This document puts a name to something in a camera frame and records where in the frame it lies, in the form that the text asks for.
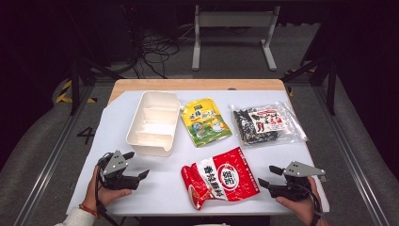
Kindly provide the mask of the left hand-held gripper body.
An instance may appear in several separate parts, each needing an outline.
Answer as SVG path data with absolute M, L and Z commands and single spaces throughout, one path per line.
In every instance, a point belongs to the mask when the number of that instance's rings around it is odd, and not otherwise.
M 137 189 L 140 181 L 139 177 L 123 175 L 123 172 L 128 167 L 127 160 L 124 159 L 120 150 L 107 153 L 99 159 L 100 182 L 103 187 L 111 190 Z

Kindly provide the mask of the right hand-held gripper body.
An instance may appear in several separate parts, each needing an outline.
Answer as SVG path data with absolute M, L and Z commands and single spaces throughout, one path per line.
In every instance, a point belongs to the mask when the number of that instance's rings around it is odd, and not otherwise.
M 309 176 L 326 175 L 323 169 L 318 169 L 297 161 L 283 169 L 282 174 L 286 179 L 285 186 L 270 185 L 268 190 L 272 198 L 284 197 L 290 201 L 299 202 L 307 199 L 311 192 Z

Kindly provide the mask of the white plastic container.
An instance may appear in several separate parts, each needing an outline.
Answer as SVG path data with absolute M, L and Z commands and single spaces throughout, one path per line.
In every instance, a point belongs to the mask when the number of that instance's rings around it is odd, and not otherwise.
M 134 152 L 152 156 L 171 155 L 180 107 L 174 92 L 145 91 L 126 136 Z

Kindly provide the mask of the red and white snack bag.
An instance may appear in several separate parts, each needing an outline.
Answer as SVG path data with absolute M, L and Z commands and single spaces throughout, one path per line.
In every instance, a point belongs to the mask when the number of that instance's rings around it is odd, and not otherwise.
M 260 192 L 240 147 L 183 166 L 181 175 L 189 200 L 197 210 L 207 200 L 239 202 Z

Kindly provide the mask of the clear bag of dried seaweed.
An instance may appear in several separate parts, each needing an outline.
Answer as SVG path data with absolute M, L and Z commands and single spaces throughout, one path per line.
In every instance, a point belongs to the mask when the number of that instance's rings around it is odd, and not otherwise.
M 243 148 L 307 141 L 293 109 L 282 102 L 241 107 L 230 105 L 231 122 Z

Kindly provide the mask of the yellow spouted pouch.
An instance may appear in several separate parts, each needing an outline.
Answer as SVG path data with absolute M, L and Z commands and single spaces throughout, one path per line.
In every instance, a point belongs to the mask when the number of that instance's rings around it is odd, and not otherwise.
M 182 119 L 197 148 L 232 135 L 214 100 L 209 97 L 186 104 Z

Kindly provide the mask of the person's right hand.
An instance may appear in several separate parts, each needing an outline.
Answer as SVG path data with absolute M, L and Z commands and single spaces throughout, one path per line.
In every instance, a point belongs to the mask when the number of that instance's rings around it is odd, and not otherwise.
M 308 197 L 301 202 L 293 202 L 284 197 L 276 197 L 276 202 L 293 211 L 306 226 L 311 226 L 311 221 L 315 216 L 313 212 L 313 197 Z

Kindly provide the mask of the person's left hand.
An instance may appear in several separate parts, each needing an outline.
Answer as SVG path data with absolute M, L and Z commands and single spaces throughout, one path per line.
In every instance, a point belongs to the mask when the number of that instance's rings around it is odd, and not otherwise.
M 98 169 L 98 166 L 94 168 L 92 178 L 88 183 L 86 196 L 82 201 L 82 204 L 91 211 L 97 210 L 96 201 L 100 201 L 104 205 L 104 207 L 106 207 L 114 200 L 132 194 L 132 190 L 127 188 L 121 190 L 110 190 L 107 188 L 103 188 L 101 184 L 97 182 Z

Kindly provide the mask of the white table sheet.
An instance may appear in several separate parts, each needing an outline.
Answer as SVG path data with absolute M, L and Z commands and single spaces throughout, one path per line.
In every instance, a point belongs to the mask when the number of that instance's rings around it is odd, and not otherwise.
M 274 104 L 290 101 L 283 90 L 178 90 L 177 99 L 185 105 L 190 101 L 212 98 L 223 119 L 231 123 L 230 105 L 239 107 Z M 126 141 L 141 91 L 126 91 L 103 111 L 91 149 L 75 186 L 68 209 L 72 210 L 84 199 L 94 166 L 105 153 L 133 148 Z M 129 160 L 127 175 L 147 171 L 147 178 L 140 182 L 132 195 L 112 202 L 107 213 L 114 216 L 216 216 L 216 215 L 285 215 L 288 209 L 270 197 L 267 189 L 239 202 L 208 200 L 196 210 L 186 191 L 181 168 L 202 159 L 227 152 L 240 145 L 237 136 L 223 138 L 207 146 L 194 146 L 182 121 L 178 121 L 171 155 L 150 156 L 136 153 Z M 304 142 L 272 145 L 244 150 L 244 156 L 256 180 L 262 178 L 272 184 L 282 184 L 284 178 L 269 171 L 271 165 L 285 168 L 292 161 L 312 165 L 311 154 Z

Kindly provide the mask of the yellow black hazard tape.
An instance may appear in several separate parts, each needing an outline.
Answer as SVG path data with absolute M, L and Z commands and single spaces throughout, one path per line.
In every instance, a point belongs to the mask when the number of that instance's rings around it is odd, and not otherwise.
M 62 86 L 61 91 L 56 97 L 56 103 L 72 103 L 72 97 L 67 96 L 68 90 L 72 87 L 71 79 L 68 79 Z

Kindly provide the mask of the black metal stand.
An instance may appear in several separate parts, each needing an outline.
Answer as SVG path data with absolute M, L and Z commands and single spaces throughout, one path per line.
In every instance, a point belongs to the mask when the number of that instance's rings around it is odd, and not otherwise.
M 77 110 L 79 109 L 80 104 L 82 103 L 81 97 L 80 97 L 80 90 L 79 90 L 79 83 L 83 82 L 85 86 L 90 86 L 92 87 L 95 82 L 96 78 L 94 75 L 94 72 L 92 72 L 90 69 L 94 68 L 100 73 L 111 77 L 115 80 L 122 79 L 121 75 L 118 75 L 117 73 L 112 72 L 111 70 L 107 69 L 104 66 L 101 66 L 100 64 L 89 60 L 86 57 L 76 57 L 71 65 L 71 75 L 70 79 L 72 81 L 72 110 L 71 110 L 71 116 L 73 116 Z
M 317 58 L 292 73 L 284 75 L 280 80 L 283 83 L 289 82 L 310 69 L 314 69 L 314 73 L 309 79 L 312 86 L 321 86 L 325 79 L 327 79 L 327 109 L 331 115 L 334 115 L 335 85 L 337 79 L 337 66 L 334 58 Z

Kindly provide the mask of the grey metal stand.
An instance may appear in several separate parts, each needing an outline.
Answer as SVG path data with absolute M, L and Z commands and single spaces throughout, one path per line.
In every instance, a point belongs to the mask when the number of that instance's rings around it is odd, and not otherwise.
M 267 11 L 202 11 L 195 7 L 192 70 L 200 69 L 200 29 L 202 27 L 265 27 L 266 37 L 260 40 L 268 68 L 275 71 L 277 65 L 273 58 L 270 43 L 279 17 L 280 6 Z

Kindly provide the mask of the aluminium floor rail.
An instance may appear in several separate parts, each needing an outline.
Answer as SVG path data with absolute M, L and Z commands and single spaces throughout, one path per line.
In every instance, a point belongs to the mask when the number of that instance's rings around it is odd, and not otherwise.
M 38 178 L 33 185 L 28 198 L 26 199 L 24 206 L 22 207 L 18 217 L 15 219 L 12 226 L 26 226 L 31 219 L 39 201 L 48 186 L 59 159 L 64 152 L 67 139 L 69 138 L 75 123 L 82 112 L 93 87 L 83 87 L 82 93 L 77 97 L 77 101 L 73 102 L 76 104 L 69 113 L 69 116 L 61 130 L 59 137 L 57 138 L 55 147 L 49 154 L 45 165 L 43 166 Z
M 313 88 L 313 93 L 316 96 L 319 104 L 323 108 L 327 120 L 333 130 L 335 138 L 339 142 L 341 153 L 346 166 L 349 168 L 350 174 L 358 188 L 359 194 L 362 197 L 369 214 L 375 226 L 391 226 L 384 211 L 382 210 L 375 193 L 373 192 L 368 179 L 360 167 L 359 161 L 355 157 L 348 140 L 346 139 L 343 129 L 340 126 L 337 118 L 333 116 L 327 107 L 327 97 L 321 88 Z

